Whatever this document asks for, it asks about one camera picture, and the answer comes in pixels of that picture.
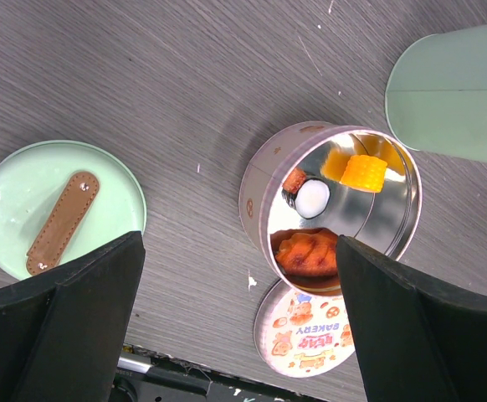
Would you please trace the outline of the orange roasted food piece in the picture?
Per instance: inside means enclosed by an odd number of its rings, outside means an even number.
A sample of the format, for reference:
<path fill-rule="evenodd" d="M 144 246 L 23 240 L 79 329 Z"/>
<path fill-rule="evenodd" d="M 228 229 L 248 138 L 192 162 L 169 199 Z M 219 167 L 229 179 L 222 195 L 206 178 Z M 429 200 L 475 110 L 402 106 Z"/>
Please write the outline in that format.
<path fill-rule="evenodd" d="M 337 241 L 338 235 L 328 229 L 294 233 L 280 243 L 275 259 L 287 276 L 336 276 Z"/>

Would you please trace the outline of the round silver tin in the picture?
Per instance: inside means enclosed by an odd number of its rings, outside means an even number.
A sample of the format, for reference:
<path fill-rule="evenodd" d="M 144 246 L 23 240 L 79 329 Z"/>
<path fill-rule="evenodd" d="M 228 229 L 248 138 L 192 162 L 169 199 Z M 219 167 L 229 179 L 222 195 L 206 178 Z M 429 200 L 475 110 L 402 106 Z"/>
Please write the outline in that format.
<path fill-rule="evenodd" d="M 387 163 L 379 193 L 365 193 L 329 179 L 322 168 L 342 174 L 353 155 L 378 157 Z M 299 168 L 310 180 L 329 189 L 327 204 L 307 219 L 295 209 L 295 196 L 283 190 L 290 173 Z M 246 235 L 287 285 L 309 295 L 341 292 L 336 276 L 288 276 L 274 258 L 280 244 L 295 233 L 328 229 L 353 237 L 391 259 L 399 259 L 418 226 L 423 190 L 418 167 L 396 138 L 364 126 L 338 126 L 305 121 L 274 134 L 250 159 L 239 190 L 239 215 Z"/>

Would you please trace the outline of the brown sausage slice piece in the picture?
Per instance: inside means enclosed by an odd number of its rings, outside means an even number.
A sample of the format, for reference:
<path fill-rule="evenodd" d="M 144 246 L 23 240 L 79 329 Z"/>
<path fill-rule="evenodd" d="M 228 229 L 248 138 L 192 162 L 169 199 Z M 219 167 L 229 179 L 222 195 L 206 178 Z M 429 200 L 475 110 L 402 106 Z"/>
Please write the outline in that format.
<path fill-rule="evenodd" d="M 295 167 L 284 180 L 282 188 L 286 193 L 297 194 L 305 183 L 306 173 L 299 167 Z"/>

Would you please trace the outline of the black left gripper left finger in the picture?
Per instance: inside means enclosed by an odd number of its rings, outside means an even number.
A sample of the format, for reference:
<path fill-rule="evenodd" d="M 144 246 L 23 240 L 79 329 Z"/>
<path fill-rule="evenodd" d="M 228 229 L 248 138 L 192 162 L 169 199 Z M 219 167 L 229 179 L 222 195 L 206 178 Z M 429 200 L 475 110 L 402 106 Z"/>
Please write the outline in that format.
<path fill-rule="evenodd" d="M 107 401 L 136 299 L 138 231 L 0 288 L 0 401 Z"/>

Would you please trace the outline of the tall green canister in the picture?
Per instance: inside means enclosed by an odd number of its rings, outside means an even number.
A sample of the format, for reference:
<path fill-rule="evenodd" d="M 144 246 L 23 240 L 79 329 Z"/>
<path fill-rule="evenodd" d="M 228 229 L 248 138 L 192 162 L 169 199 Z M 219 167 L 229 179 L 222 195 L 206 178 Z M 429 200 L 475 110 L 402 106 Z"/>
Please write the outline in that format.
<path fill-rule="evenodd" d="M 385 113 L 405 147 L 487 162 L 487 25 L 409 46 L 389 76 Z"/>

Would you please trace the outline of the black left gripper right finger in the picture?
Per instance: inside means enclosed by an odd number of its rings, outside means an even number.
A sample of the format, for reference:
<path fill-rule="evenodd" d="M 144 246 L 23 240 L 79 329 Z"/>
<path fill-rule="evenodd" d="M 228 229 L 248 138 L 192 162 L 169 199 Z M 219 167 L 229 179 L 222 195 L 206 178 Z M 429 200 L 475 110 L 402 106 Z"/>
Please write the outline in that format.
<path fill-rule="evenodd" d="M 487 296 L 336 245 L 341 291 L 370 401 L 487 401 Z"/>

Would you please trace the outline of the yellow corn cob piece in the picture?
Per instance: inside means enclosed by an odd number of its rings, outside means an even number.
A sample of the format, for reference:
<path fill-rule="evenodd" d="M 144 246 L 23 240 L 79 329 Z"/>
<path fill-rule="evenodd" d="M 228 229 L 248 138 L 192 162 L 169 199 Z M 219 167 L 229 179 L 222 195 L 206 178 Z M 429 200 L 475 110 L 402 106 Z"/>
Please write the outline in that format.
<path fill-rule="evenodd" d="M 385 183 L 387 162 L 369 155 L 353 155 L 348 160 L 340 183 L 367 193 L 380 193 Z"/>

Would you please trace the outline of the small round silver cap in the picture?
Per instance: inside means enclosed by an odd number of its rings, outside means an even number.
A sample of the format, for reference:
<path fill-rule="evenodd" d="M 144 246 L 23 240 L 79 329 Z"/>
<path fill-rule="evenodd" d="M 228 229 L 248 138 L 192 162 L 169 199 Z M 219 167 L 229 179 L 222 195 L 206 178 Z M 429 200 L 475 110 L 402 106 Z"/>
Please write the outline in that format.
<path fill-rule="evenodd" d="M 326 183 L 319 179 L 306 180 L 296 193 L 282 190 L 285 202 L 303 219 L 313 219 L 322 214 L 331 196 Z"/>

